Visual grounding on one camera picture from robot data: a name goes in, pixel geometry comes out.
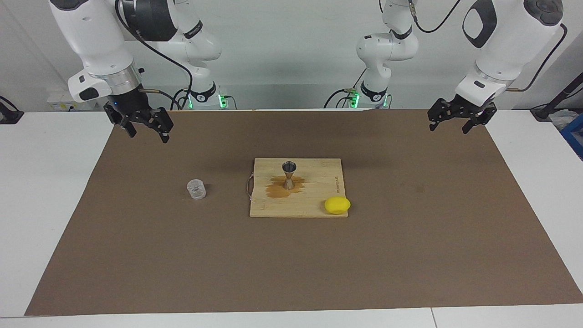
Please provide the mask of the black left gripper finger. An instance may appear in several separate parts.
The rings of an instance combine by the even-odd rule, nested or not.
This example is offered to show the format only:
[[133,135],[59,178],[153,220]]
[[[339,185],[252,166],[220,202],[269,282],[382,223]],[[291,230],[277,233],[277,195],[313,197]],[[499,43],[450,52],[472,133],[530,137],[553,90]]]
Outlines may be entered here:
[[430,121],[429,129],[431,132],[435,131],[439,123],[454,118],[454,114],[452,114],[450,108],[450,102],[442,98],[437,99],[433,106],[429,108],[427,116]]
[[469,133],[469,131],[471,131],[471,129],[477,125],[487,125],[496,112],[496,105],[489,104],[488,106],[485,106],[481,112],[471,114],[469,120],[462,127],[462,133]]

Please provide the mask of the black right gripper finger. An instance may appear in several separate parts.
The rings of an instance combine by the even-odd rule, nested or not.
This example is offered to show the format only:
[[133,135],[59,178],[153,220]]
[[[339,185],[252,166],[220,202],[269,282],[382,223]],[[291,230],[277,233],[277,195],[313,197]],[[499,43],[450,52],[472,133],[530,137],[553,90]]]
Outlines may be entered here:
[[123,129],[123,131],[125,131],[127,135],[129,135],[130,138],[135,137],[137,131],[133,126],[133,123],[128,118],[121,114],[107,114],[107,116],[112,124],[119,125]]
[[146,122],[146,127],[156,131],[162,143],[168,143],[169,132],[173,126],[174,123],[165,108],[156,108],[150,111],[150,119]]

